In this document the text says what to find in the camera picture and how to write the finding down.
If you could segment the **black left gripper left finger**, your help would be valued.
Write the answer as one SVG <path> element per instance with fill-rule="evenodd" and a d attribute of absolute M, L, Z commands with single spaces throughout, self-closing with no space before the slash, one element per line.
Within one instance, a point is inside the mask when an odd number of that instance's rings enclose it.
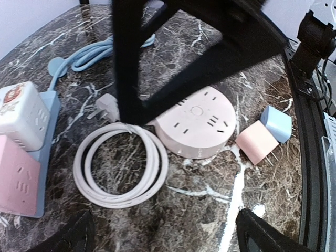
<path fill-rule="evenodd" d="M 55 234 L 29 251 L 94 251 L 94 239 L 93 215 L 91 211 L 81 211 Z"/>

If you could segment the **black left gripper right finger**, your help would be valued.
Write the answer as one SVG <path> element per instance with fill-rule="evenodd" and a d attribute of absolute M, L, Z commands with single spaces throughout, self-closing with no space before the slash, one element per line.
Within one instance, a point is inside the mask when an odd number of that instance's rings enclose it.
<path fill-rule="evenodd" d="M 277 231 L 248 208 L 239 211 L 236 232 L 240 251 L 310 251 Z"/>

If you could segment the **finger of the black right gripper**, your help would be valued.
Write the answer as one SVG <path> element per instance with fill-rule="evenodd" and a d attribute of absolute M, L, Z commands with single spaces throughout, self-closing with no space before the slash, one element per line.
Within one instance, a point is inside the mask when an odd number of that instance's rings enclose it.
<path fill-rule="evenodd" d="M 120 119 L 144 125 L 182 99 L 281 53 L 286 36 L 263 1 L 113 1 L 113 63 Z"/>

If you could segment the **pink cube socket adapter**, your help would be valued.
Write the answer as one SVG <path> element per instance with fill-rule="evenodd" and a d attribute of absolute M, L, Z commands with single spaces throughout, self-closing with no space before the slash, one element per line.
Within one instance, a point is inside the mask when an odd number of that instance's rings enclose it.
<path fill-rule="evenodd" d="M 1 135 L 1 211 L 34 216 L 40 163 L 5 135 Z"/>

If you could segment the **blue power strip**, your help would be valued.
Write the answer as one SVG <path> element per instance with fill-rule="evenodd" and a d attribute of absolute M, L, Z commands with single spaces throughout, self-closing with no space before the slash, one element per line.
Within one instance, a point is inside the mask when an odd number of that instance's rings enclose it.
<path fill-rule="evenodd" d="M 47 109 L 51 112 L 51 118 L 46 132 L 44 145 L 38 151 L 27 152 L 34 160 L 40 163 L 40 172 L 38 180 L 37 194 L 37 212 L 34 216 L 26 216 L 33 218 L 41 218 L 45 211 L 45 194 L 46 180 L 49 167 L 49 157 L 51 150 L 52 137 L 54 135 L 58 114 L 60 111 L 60 100 L 55 91 L 42 92 L 41 97 L 46 104 Z"/>

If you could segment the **small blue charger plug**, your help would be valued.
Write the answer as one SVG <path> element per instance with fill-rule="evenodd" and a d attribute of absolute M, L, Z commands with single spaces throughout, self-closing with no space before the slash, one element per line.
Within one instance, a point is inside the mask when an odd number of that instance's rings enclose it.
<path fill-rule="evenodd" d="M 266 106 L 260 120 L 278 142 L 286 143 L 292 136 L 292 117 L 284 112 Z"/>

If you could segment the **small pink charger plug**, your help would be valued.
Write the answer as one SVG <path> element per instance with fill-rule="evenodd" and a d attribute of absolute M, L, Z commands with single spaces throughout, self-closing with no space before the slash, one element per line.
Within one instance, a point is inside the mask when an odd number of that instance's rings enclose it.
<path fill-rule="evenodd" d="M 260 120 L 242 131 L 235 142 L 253 165 L 257 165 L 279 145 Z"/>

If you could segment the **pink round power socket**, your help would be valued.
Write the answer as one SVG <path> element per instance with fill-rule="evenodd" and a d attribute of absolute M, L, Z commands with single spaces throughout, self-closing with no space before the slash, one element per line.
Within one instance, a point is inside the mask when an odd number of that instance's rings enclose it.
<path fill-rule="evenodd" d="M 224 147 L 235 131 L 231 102 L 207 86 L 155 119 L 158 138 L 171 152 L 188 159 L 207 159 Z"/>

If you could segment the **white cube socket adapter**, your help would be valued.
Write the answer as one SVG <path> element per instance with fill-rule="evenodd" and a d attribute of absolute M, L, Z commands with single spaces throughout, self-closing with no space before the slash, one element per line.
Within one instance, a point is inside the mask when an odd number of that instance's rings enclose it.
<path fill-rule="evenodd" d="M 50 112 L 30 81 L 1 88 L 1 135 L 25 151 L 42 148 Z"/>

